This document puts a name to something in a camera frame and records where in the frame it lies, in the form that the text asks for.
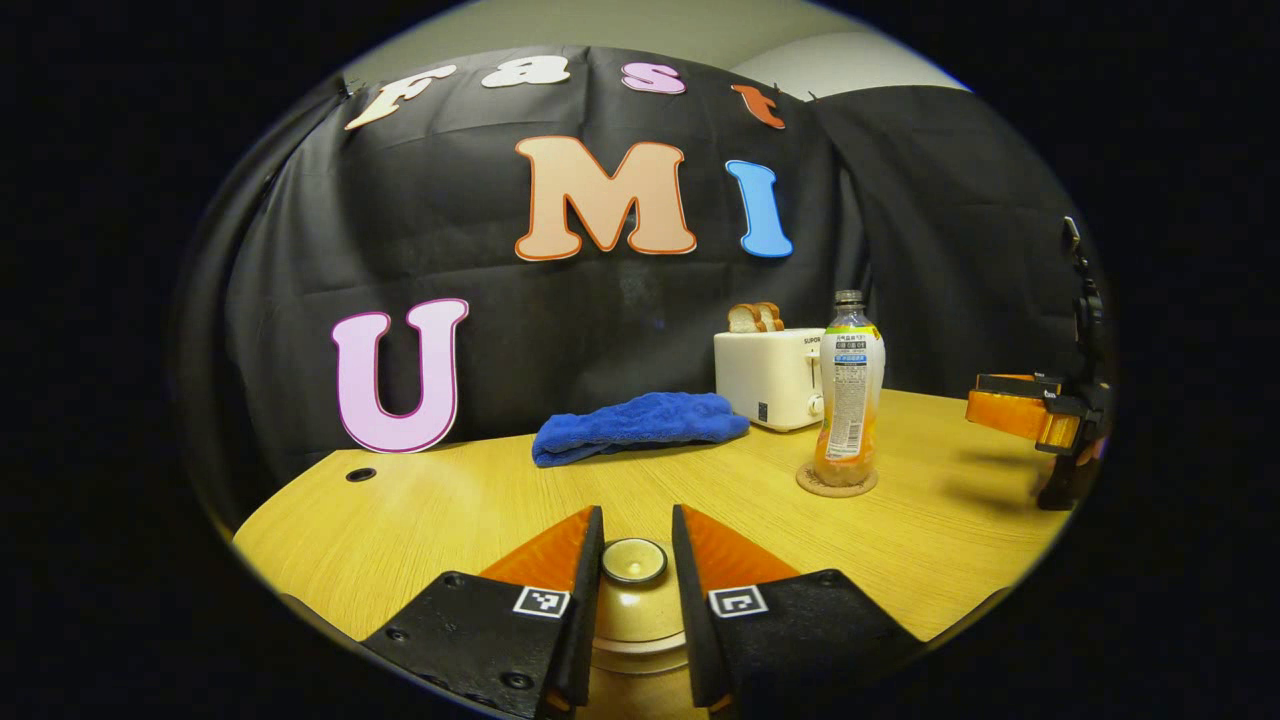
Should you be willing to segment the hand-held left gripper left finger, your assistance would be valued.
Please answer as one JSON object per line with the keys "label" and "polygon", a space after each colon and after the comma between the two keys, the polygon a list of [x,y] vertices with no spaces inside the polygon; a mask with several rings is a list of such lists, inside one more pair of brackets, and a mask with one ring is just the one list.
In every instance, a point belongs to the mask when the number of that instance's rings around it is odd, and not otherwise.
{"label": "hand-held left gripper left finger", "polygon": [[589,700],[604,550],[588,506],[479,574],[444,571],[364,648],[467,719],[571,719]]}

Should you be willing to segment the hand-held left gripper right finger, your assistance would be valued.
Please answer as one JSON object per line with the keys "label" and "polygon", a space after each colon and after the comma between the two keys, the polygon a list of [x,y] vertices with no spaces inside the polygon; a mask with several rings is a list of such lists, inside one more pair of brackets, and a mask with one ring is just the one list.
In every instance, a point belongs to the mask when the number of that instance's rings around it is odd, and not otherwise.
{"label": "hand-held left gripper right finger", "polygon": [[672,512],[695,706],[850,714],[925,643],[835,568],[803,573],[710,515]]}

